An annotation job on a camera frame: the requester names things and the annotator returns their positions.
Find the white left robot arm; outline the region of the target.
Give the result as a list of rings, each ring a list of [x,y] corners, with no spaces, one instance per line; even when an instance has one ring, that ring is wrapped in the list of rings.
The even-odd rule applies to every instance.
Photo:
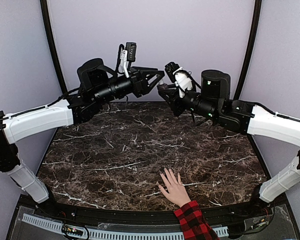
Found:
[[[103,105],[129,94],[147,95],[164,77],[162,70],[128,66],[119,73],[104,65],[101,58],[77,69],[80,86],[62,94],[50,104],[4,114],[0,111],[0,172],[6,173],[50,218],[61,213],[48,187],[19,158],[16,143],[51,129],[79,125],[91,120]]]

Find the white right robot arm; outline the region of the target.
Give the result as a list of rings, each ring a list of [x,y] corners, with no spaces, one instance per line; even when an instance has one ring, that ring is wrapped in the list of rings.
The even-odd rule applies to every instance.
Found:
[[[214,125],[242,135],[264,136],[300,147],[300,119],[274,112],[258,102],[230,99],[231,77],[219,70],[201,73],[201,84],[183,68],[168,70],[171,84],[159,82],[159,95],[173,114],[189,110]],[[300,150],[283,170],[255,188],[245,213],[256,217],[276,197],[300,183]]]

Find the person's bare hand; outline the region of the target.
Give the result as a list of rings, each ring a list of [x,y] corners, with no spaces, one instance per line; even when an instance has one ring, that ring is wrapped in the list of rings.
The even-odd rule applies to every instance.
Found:
[[[187,190],[182,184],[179,173],[177,174],[176,178],[172,169],[164,168],[164,172],[161,172],[159,175],[164,183],[164,186],[158,184],[158,188],[168,201],[179,206],[180,208],[191,202]]]

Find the red plaid sleeve forearm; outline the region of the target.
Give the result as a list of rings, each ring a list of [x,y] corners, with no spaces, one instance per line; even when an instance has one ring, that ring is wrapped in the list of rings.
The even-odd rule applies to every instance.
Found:
[[[175,210],[185,240],[219,240],[205,220],[197,201],[193,200]]]

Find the purple nail polish bottle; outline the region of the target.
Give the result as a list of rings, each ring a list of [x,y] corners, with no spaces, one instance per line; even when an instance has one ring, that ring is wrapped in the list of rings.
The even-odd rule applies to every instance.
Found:
[[[168,85],[166,83],[164,83],[164,84],[158,84],[157,85],[157,90],[159,92],[163,92],[163,91],[166,91],[168,89],[169,89],[169,87],[168,87]]]

